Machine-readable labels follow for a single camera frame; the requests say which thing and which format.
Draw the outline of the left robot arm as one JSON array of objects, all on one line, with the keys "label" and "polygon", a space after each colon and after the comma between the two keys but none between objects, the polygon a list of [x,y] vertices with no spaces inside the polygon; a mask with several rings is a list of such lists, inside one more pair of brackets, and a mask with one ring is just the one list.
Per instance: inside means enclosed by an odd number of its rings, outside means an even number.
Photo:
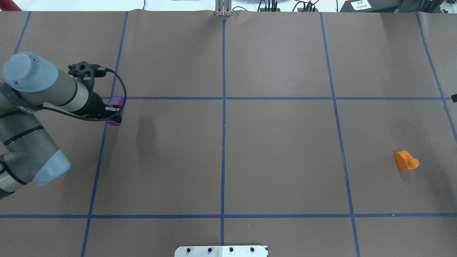
[{"label": "left robot arm", "polygon": [[119,126],[127,101],[124,94],[106,104],[94,92],[95,78],[112,69],[85,61],[71,64],[68,72],[32,52],[18,52],[1,71],[1,199],[30,182],[43,186],[69,171],[71,164],[36,117],[47,110],[74,119]]}]

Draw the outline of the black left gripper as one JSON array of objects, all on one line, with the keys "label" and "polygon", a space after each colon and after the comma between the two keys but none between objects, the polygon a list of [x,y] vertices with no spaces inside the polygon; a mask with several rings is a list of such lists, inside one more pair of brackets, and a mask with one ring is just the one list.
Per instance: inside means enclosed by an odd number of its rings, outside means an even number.
[{"label": "black left gripper", "polygon": [[78,110],[78,116],[87,119],[116,118],[121,115],[119,107],[110,107],[104,104],[100,95],[96,92],[89,94],[86,104]]}]

